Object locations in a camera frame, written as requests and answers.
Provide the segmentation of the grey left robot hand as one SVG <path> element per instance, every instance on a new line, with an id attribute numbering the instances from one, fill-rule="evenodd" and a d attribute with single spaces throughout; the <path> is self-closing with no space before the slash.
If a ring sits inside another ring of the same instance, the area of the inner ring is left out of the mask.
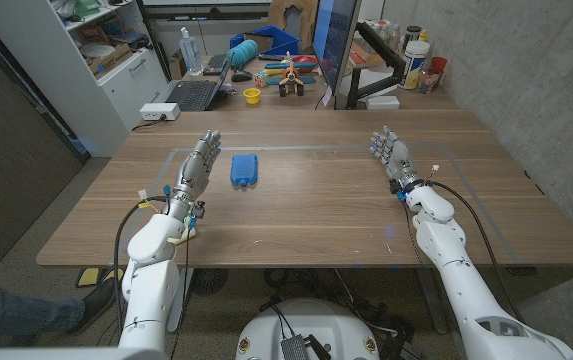
<path id="1" fill-rule="evenodd" d="M 220 153 L 221 134 L 207 130 L 179 168 L 173 187 L 173 198 L 192 202 L 206 189 L 209 176 Z"/>

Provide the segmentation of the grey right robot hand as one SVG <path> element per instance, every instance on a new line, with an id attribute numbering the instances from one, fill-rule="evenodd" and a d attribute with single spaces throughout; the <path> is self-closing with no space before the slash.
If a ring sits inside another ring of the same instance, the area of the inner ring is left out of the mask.
<path id="1" fill-rule="evenodd" d="M 387 176 L 402 188 L 419 181 L 408 148 L 403 140 L 387 126 L 370 138 L 370 152 L 382 163 Z"/>

